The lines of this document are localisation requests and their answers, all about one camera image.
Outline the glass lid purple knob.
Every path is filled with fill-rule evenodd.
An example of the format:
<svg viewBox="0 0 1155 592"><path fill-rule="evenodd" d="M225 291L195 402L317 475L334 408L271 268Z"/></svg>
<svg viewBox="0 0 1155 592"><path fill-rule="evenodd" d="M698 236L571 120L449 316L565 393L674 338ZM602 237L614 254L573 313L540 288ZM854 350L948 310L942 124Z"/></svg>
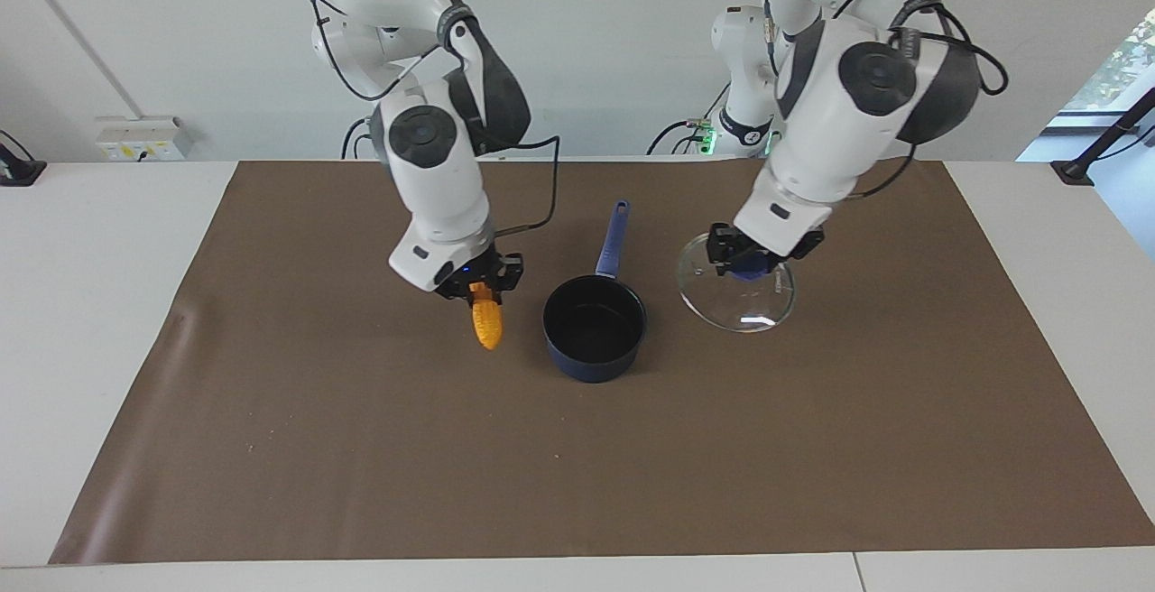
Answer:
<svg viewBox="0 0 1155 592"><path fill-rule="evenodd" d="M681 301L713 328L733 334L759 334L776 328L795 308L791 264L768 267L766 254L739 263L739 271L720 272L708 255L708 235L681 247L677 283Z"/></svg>

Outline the small black clamp mount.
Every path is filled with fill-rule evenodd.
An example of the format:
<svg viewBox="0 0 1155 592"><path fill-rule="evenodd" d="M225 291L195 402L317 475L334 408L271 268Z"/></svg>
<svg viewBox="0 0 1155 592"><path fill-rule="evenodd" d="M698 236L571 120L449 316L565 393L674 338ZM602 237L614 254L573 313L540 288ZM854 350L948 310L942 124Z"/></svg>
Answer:
<svg viewBox="0 0 1155 592"><path fill-rule="evenodd" d="M40 178L45 168L46 162L37 160L20 140L0 130L0 186L28 188Z"/></svg>

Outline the white wall socket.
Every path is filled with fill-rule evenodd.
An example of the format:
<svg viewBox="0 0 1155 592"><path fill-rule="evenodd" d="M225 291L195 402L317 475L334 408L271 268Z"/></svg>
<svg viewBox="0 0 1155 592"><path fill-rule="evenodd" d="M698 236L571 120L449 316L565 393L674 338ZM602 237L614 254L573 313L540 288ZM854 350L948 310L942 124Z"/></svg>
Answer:
<svg viewBox="0 0 1155 592"><path fill-rule="evenodd" d="M96 147L109 162L184 162L194 141L177 117L98 117Z"/></svg>

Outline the window with greenery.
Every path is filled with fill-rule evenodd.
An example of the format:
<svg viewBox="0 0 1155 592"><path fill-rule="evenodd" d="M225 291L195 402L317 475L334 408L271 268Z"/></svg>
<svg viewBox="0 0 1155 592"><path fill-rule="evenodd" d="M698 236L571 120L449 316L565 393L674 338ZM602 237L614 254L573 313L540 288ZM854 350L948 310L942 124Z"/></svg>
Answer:
<svg viewBox="0 0 1155 592"><path fill-rule="evenodd" d="M1155 8L1131 29L1058 117L1106 117L1126 111L1155 88Z"/></svg>

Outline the black clamp with pole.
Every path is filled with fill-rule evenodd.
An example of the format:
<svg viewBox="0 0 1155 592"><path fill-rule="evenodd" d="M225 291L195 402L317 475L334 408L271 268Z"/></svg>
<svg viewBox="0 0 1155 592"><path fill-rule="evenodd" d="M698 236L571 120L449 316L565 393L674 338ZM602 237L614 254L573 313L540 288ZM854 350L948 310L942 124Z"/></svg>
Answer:
<svg viewBox="0 0 1155 592"><path fill-rule="evenodd" d="M1155 110L1155 87L1152 87L1137 99L1137 102L1123 112L1122 117L1115 120L1110 127L1102 132L1098 138L1085 148L1085 151L1070 162L1051 162L1051 168L1066 185L1094 186L1088 175L1091 165L1096 162L1109 159L1115 153L1122 153L1130 148L1123 147L1119 151L1111 152L1111 148L1141 122L1143 117L1149 115Z"/></svg>

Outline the brown table mat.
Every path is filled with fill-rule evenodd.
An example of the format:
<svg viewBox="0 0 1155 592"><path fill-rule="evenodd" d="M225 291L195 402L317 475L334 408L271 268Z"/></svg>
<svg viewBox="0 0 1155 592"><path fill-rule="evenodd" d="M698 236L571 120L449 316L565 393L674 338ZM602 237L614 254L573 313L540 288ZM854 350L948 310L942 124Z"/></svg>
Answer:
<svg viewBox="0 0 1155 592"><path fill-rule="evenodd" d="M753 162L562 170L504 343L386 258L408 217L370 163L245 162L70 510L53 564L545 559L1155 544L947 168L845 207L782 328L681 304L681 246ZM626 374L564 375L547 297L619 279Z"/></svg>

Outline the yellow corn cob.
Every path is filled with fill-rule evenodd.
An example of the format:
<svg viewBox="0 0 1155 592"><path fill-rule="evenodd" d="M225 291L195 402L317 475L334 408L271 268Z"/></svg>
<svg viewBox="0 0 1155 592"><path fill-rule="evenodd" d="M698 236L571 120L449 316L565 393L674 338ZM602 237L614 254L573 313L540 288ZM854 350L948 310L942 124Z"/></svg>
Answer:
<svg viewBox="0 0 1155 592"><path fill-rule="evenodd" d="M478 344L486 350L495 350L502 344L502 304L485 282L469 284L469 305L474 331Z"/></svg>

